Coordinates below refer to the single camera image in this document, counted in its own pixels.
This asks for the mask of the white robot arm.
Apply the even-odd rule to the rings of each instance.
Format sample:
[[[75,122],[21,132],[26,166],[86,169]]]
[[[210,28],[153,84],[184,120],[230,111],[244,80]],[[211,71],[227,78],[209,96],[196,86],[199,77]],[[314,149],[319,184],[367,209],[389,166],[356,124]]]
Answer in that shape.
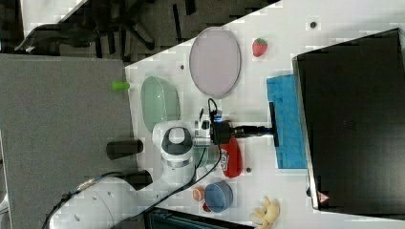
[[[45,225],[50,229],[112,229],[196,182],[195,151],[221,146],[232,137],[275,135],[265,126],[236,126],[227,121],[163,121],[154,126],[152,142],[160,154],[162,174],[146,171],[92,178],[70,191]]]

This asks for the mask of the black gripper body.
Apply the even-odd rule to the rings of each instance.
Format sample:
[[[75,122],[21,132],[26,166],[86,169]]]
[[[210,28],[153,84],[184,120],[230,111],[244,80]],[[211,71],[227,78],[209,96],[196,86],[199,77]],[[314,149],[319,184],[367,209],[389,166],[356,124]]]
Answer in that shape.
[[[228,121],[213,122],[211,139],[215,145],[228,144],[233,129]]]

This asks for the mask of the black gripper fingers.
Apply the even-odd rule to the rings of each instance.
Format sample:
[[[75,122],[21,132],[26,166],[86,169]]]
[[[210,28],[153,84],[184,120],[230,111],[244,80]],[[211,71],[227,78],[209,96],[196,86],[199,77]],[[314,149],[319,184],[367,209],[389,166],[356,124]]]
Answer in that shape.
[[[273,130],[265,126],[238,126],[234,128],[234,135],[236,137],[253,137],[272,134]]]

